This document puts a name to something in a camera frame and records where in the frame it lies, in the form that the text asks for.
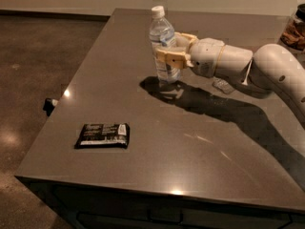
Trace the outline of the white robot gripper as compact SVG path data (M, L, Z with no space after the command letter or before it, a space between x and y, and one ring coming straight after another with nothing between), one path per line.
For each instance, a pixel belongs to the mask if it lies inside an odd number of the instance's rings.
M198 40L195 35L183 32L174 36L177 47L157 47L156 59L178 70L191 68L196 75L212 78L225 43L212 38Z

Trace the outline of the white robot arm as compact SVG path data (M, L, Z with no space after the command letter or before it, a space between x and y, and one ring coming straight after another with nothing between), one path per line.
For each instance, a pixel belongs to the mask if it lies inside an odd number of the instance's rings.
M190 68L202 77L217 77L257 98L277 94L305 128L305 69L284 47L267 44L256 52L192 34L174 35L173 48L159 46L156 59L179 70Z

